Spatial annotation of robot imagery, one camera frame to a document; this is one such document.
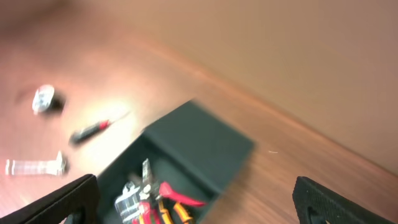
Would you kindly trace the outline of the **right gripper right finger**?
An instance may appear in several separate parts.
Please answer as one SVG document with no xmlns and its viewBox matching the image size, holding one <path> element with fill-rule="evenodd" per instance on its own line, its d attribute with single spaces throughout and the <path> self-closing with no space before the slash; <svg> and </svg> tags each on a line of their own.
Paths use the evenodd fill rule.
<svg viewBox="0 0 398 224">
<path fill-rule="evenodd" d="M 300 224 L 393 224 L 308 177 L 297 177 L 292 197 Z"/>
</svg>

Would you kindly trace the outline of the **orange black long-nose pliers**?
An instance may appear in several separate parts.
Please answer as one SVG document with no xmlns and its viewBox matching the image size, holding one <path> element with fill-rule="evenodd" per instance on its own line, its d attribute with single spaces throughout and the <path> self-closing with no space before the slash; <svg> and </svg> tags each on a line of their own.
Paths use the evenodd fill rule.
<svg viewBox="0 0 398 224">
<path fill-rule="evenodd" d="M 194 218 L 180 202 L 174 204 L 172 212 L 162 200 L 155 205 L 141 202 L 139 211 L 138 217 L 132 219 L 132 224 L 195 224 Z"/>
</svg>

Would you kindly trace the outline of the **clear pack of colourful screwdrivers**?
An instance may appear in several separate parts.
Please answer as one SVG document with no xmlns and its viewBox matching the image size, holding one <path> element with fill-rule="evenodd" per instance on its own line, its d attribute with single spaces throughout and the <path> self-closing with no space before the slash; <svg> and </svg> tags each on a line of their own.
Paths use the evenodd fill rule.
<svg viewBox="0 0 398 224">
<path fill-rule="evenodd" d="M 128 182 L 124 185 L 122 194 L 115 200 L 114 206 L 124 224 L 155 223 L 161 224 L 159 215 L 153 205 L 150 184 L 139 185 Z"/>
</svg>

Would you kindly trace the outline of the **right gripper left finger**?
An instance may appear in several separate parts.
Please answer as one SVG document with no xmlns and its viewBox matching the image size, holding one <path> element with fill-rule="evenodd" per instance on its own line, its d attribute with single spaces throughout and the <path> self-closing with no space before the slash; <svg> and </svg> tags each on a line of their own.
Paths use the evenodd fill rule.
<svg viewBox="0 0 398 224">
<path fill-rule="evenodd" d="M 97 178 L 86 174 L 1 218 L 1 224 L 96 223 L 100 201 Z"/>
</svg>

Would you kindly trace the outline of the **red-handled wire stripper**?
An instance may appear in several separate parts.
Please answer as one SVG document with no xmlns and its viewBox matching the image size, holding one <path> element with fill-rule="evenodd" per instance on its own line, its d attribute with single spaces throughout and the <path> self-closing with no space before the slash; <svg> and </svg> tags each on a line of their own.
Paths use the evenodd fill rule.
<svg viewBox="0 0 398 224">
<path fill-rule="evenodd" d="M 164 199 L 174 202 L 173 210 L 184 224 L 194 223 L 185 205 L 189 207 L 203 207 L 205 202 L 195 200 L 187 195 L 180 194 L 168 182 L 159 182 L 152 174 L 149 159 L 142 163 L 142 180 L 139 190 L 138 217 L 132 224 L 174 224 Z"/>
</svg>

